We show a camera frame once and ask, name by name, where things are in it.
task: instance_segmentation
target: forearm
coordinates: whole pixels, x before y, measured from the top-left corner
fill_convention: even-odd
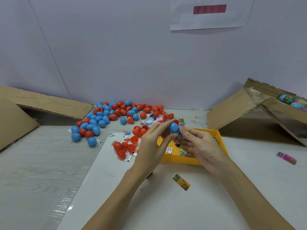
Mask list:
[[[252,230],[294,229],[231,160],[225,163],[220,180]]]
[[[133,167],[127,170],[119,185],[82,230],[116,229],[119,220],[144,179]]]

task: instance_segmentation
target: hand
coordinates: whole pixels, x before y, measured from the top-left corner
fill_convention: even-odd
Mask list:
[[[207,131],[199,131],[189,127],[179,128],[183,139],[175,139],[183,150],[194,155],[199,163],[210,173],[219,176],[223,163],[230,160],[224,150]]]
[[[173,122],[174,120],[169,120],[165,123],[157,122],[142,136],[140,149],[135,158],[133,167],[138,173],[144,176],[144,179],[158,166],[165,154],[168,144],[178,136],[177,134],[169,134],[168,127]],[[162,144],[158,146],[157,140],[161,135],[166,137]]]

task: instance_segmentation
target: red rectangle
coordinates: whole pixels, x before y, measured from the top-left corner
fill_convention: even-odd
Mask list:
[[[227,5],[202,5],[194,6],[193,14],[225,13]]]

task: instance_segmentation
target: person's left hand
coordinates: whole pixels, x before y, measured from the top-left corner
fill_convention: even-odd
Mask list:
[[[168,144],[178,136],[177,134],[169,135],[168,127],[173,122],[174,120],[169,120],[165,123],[157,122],[142,136],[140,149],[135,158],[133,167],[138,173],[142,173],[144,178],[147,178],[158,166],[165,154]],[[157,144],[159,136],[164,138],[160,146]]]

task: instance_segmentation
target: person's right hand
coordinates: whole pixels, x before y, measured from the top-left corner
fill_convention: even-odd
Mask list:
[[[183,139],[175,139],[183,150],[193,154],[199,163],[215,176],[222,172],[223,165],[230,159],[207,131],[189,127],[179,128]]]

